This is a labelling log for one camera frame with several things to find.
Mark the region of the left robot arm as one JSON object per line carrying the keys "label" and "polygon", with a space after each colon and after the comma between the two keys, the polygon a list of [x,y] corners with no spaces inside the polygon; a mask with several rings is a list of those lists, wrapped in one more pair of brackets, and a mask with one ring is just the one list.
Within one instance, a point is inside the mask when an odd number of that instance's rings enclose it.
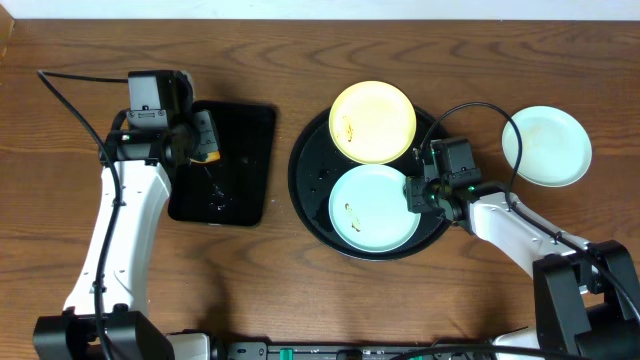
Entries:
{"label": "left robot arm", "polygon": [[101,203],[89,250],[63,312],[36,322],[41,359],[211,359],[212,338],[165,335],[148,318],[147,280],[174,170],[209,158],[211,115],[171,121],[160,111],[122,112],[101,144]]}

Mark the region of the light blue plate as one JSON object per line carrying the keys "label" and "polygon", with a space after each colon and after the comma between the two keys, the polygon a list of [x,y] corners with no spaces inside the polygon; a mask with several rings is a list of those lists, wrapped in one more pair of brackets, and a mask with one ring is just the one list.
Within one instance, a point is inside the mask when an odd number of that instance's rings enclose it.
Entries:
{"label": "light blue plate", "polygon": [[348,245],[365,253],[386,253],[409,241],[421,215],[408,210],[406,176],[386,165],[360,165],[333,186],[331,224]]}

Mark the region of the pale green plate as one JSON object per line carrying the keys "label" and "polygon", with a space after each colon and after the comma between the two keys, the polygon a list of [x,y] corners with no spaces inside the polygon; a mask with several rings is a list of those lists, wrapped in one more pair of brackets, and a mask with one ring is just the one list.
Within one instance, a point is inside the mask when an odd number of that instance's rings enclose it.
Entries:
{"label": "pale green plate", "polygon": [[531,106],[512,120],[522,140],[517,174],[545,187],[564,187],[589,170],[592,145],[586,130],[569,113],[551,106]]}

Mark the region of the green yellow sponge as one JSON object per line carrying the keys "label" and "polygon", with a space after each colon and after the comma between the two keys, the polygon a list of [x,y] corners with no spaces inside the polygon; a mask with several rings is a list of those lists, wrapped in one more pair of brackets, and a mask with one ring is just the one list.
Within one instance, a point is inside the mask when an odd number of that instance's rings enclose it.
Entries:
{"label": "green yellow sponge", "polygon": [[220,160],[220,158],[221,158],[220,153],[216,151],[216,152],[209,152],[209,153],[194,155],[193,157],[190,158],[190,161],[195,164],[205,165],[205,164],[217,162]]}

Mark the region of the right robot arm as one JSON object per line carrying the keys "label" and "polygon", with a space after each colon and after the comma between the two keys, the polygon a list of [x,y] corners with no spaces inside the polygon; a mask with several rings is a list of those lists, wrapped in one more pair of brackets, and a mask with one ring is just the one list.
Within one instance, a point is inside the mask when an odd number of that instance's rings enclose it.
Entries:
{"label": "right robot arm", "polygon": [[535,326],[496,337],[502,358],[638,358],[639,280],[622,244],[563,231],[500,183],[456,188],[409,177],[404,195],[410,211],[460,226],[532,278]]}

